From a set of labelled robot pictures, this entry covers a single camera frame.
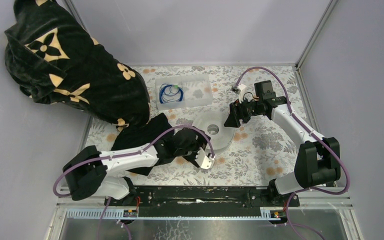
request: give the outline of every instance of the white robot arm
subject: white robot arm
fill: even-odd
[[[74,157],[63,171],[90,159],[91,162],[70,171],[65,179],[74,201],[94,197],[112,197],[120,200],[129,195],[133,184],[126,177],[111,176],[122,171],[150,168],[168,164],[176,157],[183,157],[198,168],[210,169],[214,165],[214,156],[206,155],[207,141],[195,130],[184,128],[175,135],[156,141],[153,145],[116,151],[97,151],[88,146]]]
[[[323,140],[339,156],[338,141],[333,137],[325,138],[308,125],[295,113],[292,106],[288,106],[286,97],[276,96],[271,81],[258,82],[254,86],[256,92],[254,99],[251,101],[246,98],[243,98],[242,101],[237,99],[230,104],[229,116],[224,126],[239,128],[240,120],[246,124],[252,116],[263,115],[278,124],[295,143],[298,156],[294,172],[270,181],[268,188],[271,188],[273,195],[286,195],[338,180],[341,177],[338,161],[315,137]],[[239,97],[243,97],[245,89],[246,87],[240,84],[232,90],[239,94]]]

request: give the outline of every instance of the floral tablecloth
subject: floral tablecloth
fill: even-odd
[[[232,84],[248,67],[245,66],[157,66],[136,67],[145,79],[150,99],[151,116],[164,113],[172,126],[190,125],[195,117],[206,111],[228,112],[229,104],[237,99],[231,91]],[[270,66],[288,91],[291,104],[305,120],[305,110],[291,66]],[[208,74],[213,93],[213,104],[191,108],[158,111],[156,107],[155,79],[171,76]],[[242,79],[252,87],[254,83],[270,80],[277,96],[284,96],[280,84],[268,72],[251,70]],[[111,149],[118,131],[115,126],[94,119],[86,146],[96,145],[99,151]],[[266,186],[271,179],[293,171],[297,151],[288,135],[267,117],[255,116],[236,130],[230,148],[216,156],[214,167],[208,170],[196,168],[183,158],[171,164],[156,166],[148,176],[120,172],[135,185],[210,185],[210,186]]]

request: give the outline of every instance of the cable connector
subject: cable connector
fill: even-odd
[[[244,100],[245,94],[247,93],[247,85],[239,83],[238,86],[233,85],[231,90],[239,95],[239,102],[242,103]]]

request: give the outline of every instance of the lavender wall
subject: lavender wall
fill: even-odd
[[[87,116],[24,96],[4,66],[14,0],[0,0],[0,240],[43,239],[56,206],[52,185],[79,149]]]
[[[295,63],[329,0],[72,0],[132,65]]]
[[[302,73],[321,131],[341,145],[364,238],[384,239],[384,1],[340,1]]]

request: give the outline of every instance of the black cloth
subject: black cloth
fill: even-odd
[[[118,126],[146,125],[142,76],[120,63],[53,0],[16,0],[6,69],[36,103],[65,103]]]
[[[172,126],[169,123],[164,113],[152,118],[149,123],[141,128],[128,127],[120,132],[115,139],[114,145],[112,145],[111,151],[131,149],[143,146],[152,142],[164,131],[170,129]],[[175,134],[172,130],[165,134],[162,139],[171,138]],[[130,169],[129,172],[148,176],[152,170],[152,167],[138,167]]]

